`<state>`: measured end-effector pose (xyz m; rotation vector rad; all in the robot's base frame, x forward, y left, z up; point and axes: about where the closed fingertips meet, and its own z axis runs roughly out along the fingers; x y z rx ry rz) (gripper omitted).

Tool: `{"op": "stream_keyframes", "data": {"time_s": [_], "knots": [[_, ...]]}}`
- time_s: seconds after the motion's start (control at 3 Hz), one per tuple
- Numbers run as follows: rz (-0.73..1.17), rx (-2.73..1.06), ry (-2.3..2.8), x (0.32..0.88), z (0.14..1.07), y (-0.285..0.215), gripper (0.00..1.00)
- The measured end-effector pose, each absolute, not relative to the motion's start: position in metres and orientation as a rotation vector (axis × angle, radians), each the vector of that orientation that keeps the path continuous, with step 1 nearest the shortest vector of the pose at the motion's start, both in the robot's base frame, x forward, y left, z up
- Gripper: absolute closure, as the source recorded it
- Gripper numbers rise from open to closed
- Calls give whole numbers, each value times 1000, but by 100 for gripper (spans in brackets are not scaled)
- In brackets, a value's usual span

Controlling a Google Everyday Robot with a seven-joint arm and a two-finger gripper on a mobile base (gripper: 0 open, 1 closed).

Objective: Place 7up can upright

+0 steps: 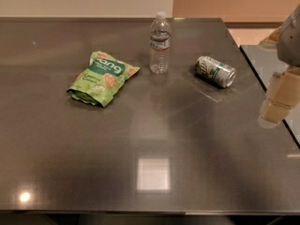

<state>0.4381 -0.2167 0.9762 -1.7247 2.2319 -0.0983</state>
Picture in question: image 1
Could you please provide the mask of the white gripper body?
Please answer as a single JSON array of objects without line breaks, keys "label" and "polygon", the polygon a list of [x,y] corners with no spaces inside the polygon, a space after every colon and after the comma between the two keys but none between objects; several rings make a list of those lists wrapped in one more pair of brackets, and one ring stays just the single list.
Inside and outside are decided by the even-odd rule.
[{"label": "white gripper body", "polygon": [[300,5],[281,25],[277,58],[289,66],[300,67]]}]

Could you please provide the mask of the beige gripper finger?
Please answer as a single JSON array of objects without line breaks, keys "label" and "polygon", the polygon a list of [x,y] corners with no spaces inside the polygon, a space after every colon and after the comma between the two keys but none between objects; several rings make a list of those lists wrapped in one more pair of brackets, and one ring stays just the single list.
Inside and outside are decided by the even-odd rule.
[{"label": "beige gripper finger", "polygon": [[259,125],[262,128],[276,127],[299,103],[300,67],[288,67],[281,73],[274,72],[260,108]]}]

